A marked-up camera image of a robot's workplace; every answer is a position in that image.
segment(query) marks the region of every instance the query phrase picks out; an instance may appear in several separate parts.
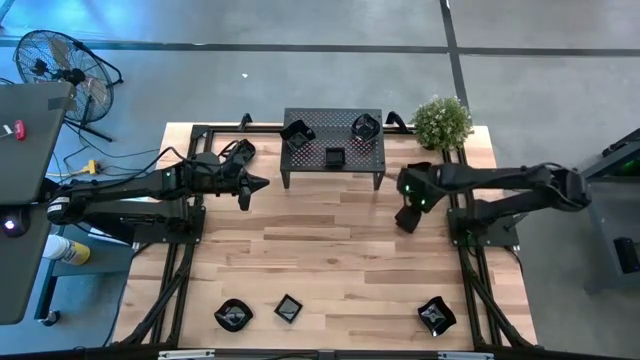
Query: concrete floor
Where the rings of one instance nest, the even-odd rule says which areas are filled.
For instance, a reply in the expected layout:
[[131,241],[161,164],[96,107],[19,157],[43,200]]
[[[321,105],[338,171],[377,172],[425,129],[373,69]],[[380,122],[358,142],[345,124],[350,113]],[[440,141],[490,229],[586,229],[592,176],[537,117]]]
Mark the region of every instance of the concrete floor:
[[[460,46],[640,47],[635,36],[640,3],[633,0],[449,2]],[[179,5],[170,0],[20,0],[3,25],[7,37],[48,28],[82,39],[147,42],[447,43],[437,0],[188,0]],[[12,52],[0,48],[0,76],[19,80]],[[255,120],[279,122],[288,106],[373,107],[408,119],[433,93],[455,94],[447,55],[99,54],[125,77],[111,112],[95,126],[117,139],[94,141],[112,154],[157,148],[168,121],[238,121],[250,112]],[[638,127],[637,58],[462,56],[461,62],[474,122],[489,126],[499,166],[554,161],[584,168],[603,147]],[[56,153],[62,158],[78,147],[77,136],[63,130]],[[114,161],[88,150],[72,166],[97,159],[141,167],[151,158]],[[555,350],[638,357],[640,291],[593,296],[583,291],[599,263],[586,213],[541,211],[520,223],[518,232],[539,343]],[[70,279],[55,300],[64,322],[44,328],[28,312],[22,323],[0,327],[1,352],[102,345],[123,279]],[[25,334],[38,340],[17,341]]]

